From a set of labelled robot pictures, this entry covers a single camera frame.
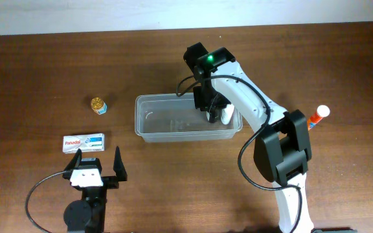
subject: white background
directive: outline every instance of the white background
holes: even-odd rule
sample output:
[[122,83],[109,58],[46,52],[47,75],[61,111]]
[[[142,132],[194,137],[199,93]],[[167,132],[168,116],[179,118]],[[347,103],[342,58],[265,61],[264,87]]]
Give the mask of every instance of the white background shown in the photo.
[[0,34],[373,21],[373,0],[0,0]]

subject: white cap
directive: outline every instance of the white cap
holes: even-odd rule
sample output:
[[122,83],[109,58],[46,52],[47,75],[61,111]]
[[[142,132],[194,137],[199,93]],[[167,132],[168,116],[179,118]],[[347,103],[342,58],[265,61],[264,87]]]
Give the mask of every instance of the white cap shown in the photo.
[[330,109],[326,105],[320,105],[319,107],[317,107],[316,112],[320,117],[327,117],[330,114]]

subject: plastic tray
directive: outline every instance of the plastic tray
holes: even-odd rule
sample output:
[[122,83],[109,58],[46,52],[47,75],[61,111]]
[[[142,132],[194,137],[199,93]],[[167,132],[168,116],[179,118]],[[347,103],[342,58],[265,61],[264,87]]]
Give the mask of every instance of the plastic tray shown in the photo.
[[194,94],[150,94],[136,98],[135,132],[146,142],[230,139],[243,128],[234,110],[228,125],[209,123],[206,112],[195,109]]

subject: wood grain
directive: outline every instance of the wood grain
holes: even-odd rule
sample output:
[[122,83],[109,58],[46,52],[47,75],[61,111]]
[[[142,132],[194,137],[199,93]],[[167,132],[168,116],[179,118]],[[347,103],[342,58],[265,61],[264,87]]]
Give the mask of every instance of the wood grain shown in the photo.
[[[62,137],[103,132],[103,175],[120,146],[129,181],[108,192],[108,232],[239,232],[276,227],[275,196],[240,175],[236,157],[248,125],[230,140],[149,144],[134,132],[135,99],[173,93],[190,75],[182,60],[200,41],[228,48],[274,101],[331,115],[310,131],[307,180],[316,227],[373,232],[373,23],[0,36],[0,232],[37,232],[24,212],[29,189],[73,155]],[[108,105],[96,115],[89,100]],[[245,154],[244,169],[268,185]],[[30,211],[65,232],[63,210],[80,198],[55,178],[38,188]]]

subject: cable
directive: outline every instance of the cable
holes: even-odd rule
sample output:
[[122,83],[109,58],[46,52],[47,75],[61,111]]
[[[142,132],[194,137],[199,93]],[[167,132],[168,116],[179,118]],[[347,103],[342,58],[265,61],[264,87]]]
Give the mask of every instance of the cable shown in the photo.
[[242,166],[242,157],[243,157],[243,154],[244,154],[244,151],[245,149],[247,149],[247,147],[253,142],[253,140],[260,134],[261,131],[263,131],[263,129],[266,128],[266,126],[269,124],[269,121],[270,121],[270,117],[271,117],[271,109],[270,109],[270,106],[269,104],[267,103],[267,101],[264,99],[264,97],[258,92],[257,89],[255,89],[251,84],[249,84],[248,82],[242,80],[241,78],[238,78],[238,77],[235,77],[235,76],[231,76],[231,75],[215,75],[215,76],[211,76],[209,78],[203,78],[201,80],[198,80],[196,82],[194,82],[193,84],[191,84],[189,87],[187,87],[181,94],[179,94],[179,86],[186,80],[188,80],[189,78],[191,78],[193,76],[188,76],[186,78],[184,78],[176,87],[176,96],[180,97],[180,96],[183,96],[185,93],[187,93],[189,90],[191,90],[191,88],[193,88],[194,86],[196,86],[198,83],[200,82],[205,82],[205,81],[209,81],[209,80],[213,80],[213,79],[216,79],[216,78],[230,78],[230,79],[233,79],[233,80],[236,80],[236,82],[242,82],[243,84],[245,84],[246,86],[248,86],[248,88],[250,88],[252,91],[254,91],[254,93],[261,99],[261,101],[263,102],[264,106],[266,107],[266,114],[267,114],[267,118],[266,118],[266,121],[261,125],[260,129],[257,130],[256,133],[254,133],[253,136],[251,136],[251,138],[249,138],[249,140],[243,145],[243,147],[241,148],[240,150],[240,153],[238,154],[238,169],[240,169],[240,172],[241,174],[244,176],[244,178],[250,183],[252,184],[253,186],[261,189],[261,190],[266,190],[266,191],[281,191],[281,190],[284,190],[286,188],[294,188],[296,189],[297,191],[297,194],[299,196],[299,205],[298,205],[298,209],[297,209],[297,217],[296,217],[296,222],[293,226],[293,228],[291,229],[290,233],[293,233],[296,228],[297,228],[297,225],[299,224],[299,221],[300,221],[300,216],[301,216],[301,213],[302,213],[302,192],[300,190],[300,187],[296,186],[296,185],[292,185],[292,184],[289,184],[285,187],[278,187],[278,188],[271,188],[271,187],[265,187],[265,186],[262,186],[262,185],[259,185],[257,184],[256,182],[254,182],[252,179],[250,179],[250,177],[245,173],[244,169],[243,169],[243,166]]
[[33,193],[33,191],[44,181],[52,178],[52,177],[55,177],[57,175],[60,175],[60,174],[63,174],[63,173],[67,173],[67,172],[71,172],[71,171],[62,171],[62,172],[57,172],[57,173],[54,173],[44,179],[42,179],[40,182],[36,183],[36,185],[34,185],[34,187],[31,188],[30,192],[28,193],[27,195],[27,198],[25,199],[25,213],[27,214],[27,217],[28,219],[31,221],[31,223],[38,229],[40,229],[42,232],[46,232],[46,233],[51,233],[49,232],[48,230],[44,229],[42,226],[38,225],[34,219],[31,217],[30,215],[30,212],[28,211],[28,202],[30,201],[30,197],[31,197],[31,194]]

